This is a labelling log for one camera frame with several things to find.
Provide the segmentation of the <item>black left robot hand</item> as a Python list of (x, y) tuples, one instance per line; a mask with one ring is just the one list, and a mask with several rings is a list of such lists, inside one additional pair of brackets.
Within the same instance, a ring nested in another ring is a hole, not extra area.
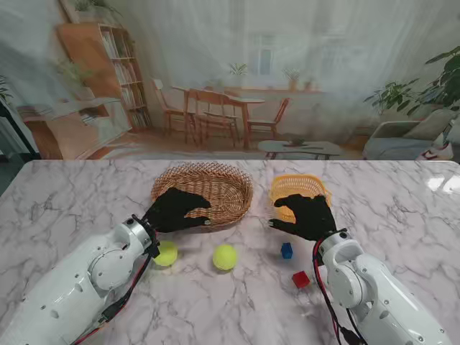
[(209, 225), (206, 216), (188, 217), (197, 208), (210, 208), (211, 204), (203, 196), (169, 188), (160, 195), (142, 217), (155, 231), (171, 233), (197, 226)]

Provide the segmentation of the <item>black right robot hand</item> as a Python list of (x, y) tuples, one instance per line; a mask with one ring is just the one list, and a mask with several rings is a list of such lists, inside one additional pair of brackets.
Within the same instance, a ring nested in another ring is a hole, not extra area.
[(268, 224), (274, 229), (315, 242), (337, 231), (334, 217), (324, 195), (313, 198), (301, 194), (289, 195), (277, 199), (274, 206), (276, 208), (286, 206), (295, 216), (294, 223), (276, 218), (270, 219)]

